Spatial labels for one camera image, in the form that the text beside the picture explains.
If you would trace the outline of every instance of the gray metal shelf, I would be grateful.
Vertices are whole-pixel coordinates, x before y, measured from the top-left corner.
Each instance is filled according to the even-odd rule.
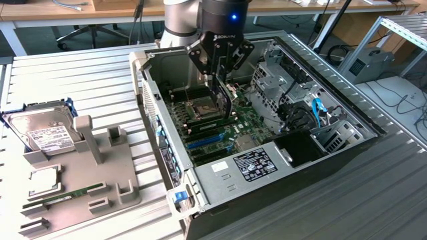
[[[427,51],[427,16],[399,15],[380,17],[380,25]]]
[[[339,66],[339,72],[346,73],[351,68],[359,53],[367,47],[368,42],[371,41],[374,35],[376,34],[380,26],[384,26],[394,33],[396,33],[400,37],[408,40],[412,44],[415,44],[419,48],[423,49],[423,52],[414,59],[414,61],[408,64],[406,69],[402,71],[400,76],[403,76],[410,69],[414,67],[416,62],[423,58],[427,51],[427,16],[423,14],[414,15],[398,15],[398,16],[380,16],[375,21],[371,29],[368,30],[358,48],[355,49],[352,55],[350,56],[348,61],[346,61],[344,65]]]

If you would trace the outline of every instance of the electrical device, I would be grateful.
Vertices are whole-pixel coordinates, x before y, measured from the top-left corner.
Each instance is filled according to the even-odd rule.
[[[250,44],[242,67],[219,81],[228,117],[185,47],[131,54],[167,199],[189,240],[330,176],[384,133],[280,38]]]
[[[355,51],[350,51],[344,60],[340,62],[338,67],[339,72],[342,71],[342,66],[347,65],[354,52]],[[352,84],[374,81],[387,70],[394,60],[395,56],[391,52],[382,50],[379,47],[367,47],[358,55],[348,71],[342,72],[342,75]]]

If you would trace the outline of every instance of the hard drive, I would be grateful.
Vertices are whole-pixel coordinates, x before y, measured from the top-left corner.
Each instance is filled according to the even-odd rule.
[[[48,156],[75,150],[75,142],[83,140],[83,135],[73,129],[76,116],[71,99],[33,103],[1,113],[5,125],[28,150],[41,150]]]

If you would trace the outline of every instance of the sticker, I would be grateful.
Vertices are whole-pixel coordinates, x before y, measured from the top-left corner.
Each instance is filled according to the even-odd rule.
[[[29,131],[28,135],[40,150],[45,153],[75,145],[65,126]]]
[[[219,163],[215,163],[212,166],[212,170],[213,170],[213,173],[219,172],[220,170],[224,170],[228,168],[228,165],[227,165],[227,162],[225,161],[221,161]]]
[[[232,128],[234,128],[236,133],[240,133],[239,128],[236,127],[236,125],[232,125]]]
[[[207,126],[200,127],[200,130],[213,128],[215,126],[216,126],[216,123],[212,123]]]
[[[252,182],[278,171],[278,168],[263,148],[250,151],[232,159],[246,181],[248,182]]]
[[[73,197],[72,196],[64,196],[64,197],[61,197],[61,198],[59,198],[59,199],[55,199],[55,200],[52,200],[52,201],[48,201],[45,204],[43,204],[43,205],[52,205],[52,204],[56,204],[56,203],[59,203],[59,202],[61,202],[61,201],[65,201],[65,200],[68,200],[68,199],[72,199]]]

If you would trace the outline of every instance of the green circuit board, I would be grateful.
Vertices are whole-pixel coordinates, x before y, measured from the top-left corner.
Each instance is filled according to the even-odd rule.
[[[167,102],[167,108],[195,166],[242,152],[239,137],[248,135],[246,137],[251,139],[251,146],[259,146],[274,135],[243,92],[236,92],[232,100],[235,113],[228,119],[223,119],[208,96]],[[212,138],[220,140],[193,147]]]

